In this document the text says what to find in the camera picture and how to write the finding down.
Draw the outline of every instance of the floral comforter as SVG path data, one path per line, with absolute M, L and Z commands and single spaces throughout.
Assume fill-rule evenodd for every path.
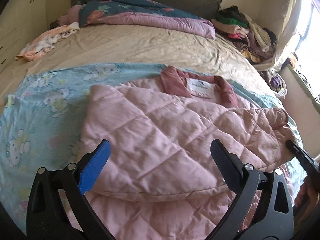
M 77 0 L 79 25 L 144 25 L 215 38 L 212 23 L 152 0 Z

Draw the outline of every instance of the wardrobe door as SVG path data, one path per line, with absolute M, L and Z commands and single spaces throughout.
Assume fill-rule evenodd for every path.
M 0 74 L 47 30 L 45 0 L 10 0 L 0 15 Z

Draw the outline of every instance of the blue gripper pad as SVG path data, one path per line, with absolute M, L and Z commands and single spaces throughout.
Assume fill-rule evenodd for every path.
M 92 189 L 110 155 L 111 145 L 107 140 L 103 140 L 94 150 L 92 158 L 80 173 L 79 190 L 82 195 Z

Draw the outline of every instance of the green clothing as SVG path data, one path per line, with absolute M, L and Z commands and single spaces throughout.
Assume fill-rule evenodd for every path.
M 233 19 L 233 18 L 228 18 L 228 17 L 224 17 L 222 16 L 221 14 L 217 14 L 217 20 L 221 23 L 224 23 L 224 24 L 228 24 L 228 25 L 231 25 L 231 24 L 235 24 L 235 25 L 239 25 L 241 27 L 244 27 L 244 28 L 247 28 L 248 26 L 242 22 L 239 22 L 238 20 L 236 19 Z

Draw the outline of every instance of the folded clothes pile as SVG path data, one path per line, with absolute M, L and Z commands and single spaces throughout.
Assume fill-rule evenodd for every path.
M 241 52 L 252 64 L 270 59 L 277 46 L 276 35 L 267 28 L 261 28 L 237 6 L 221 10 L 216 19 L 211 19 L 217 33 L 221 34 Z

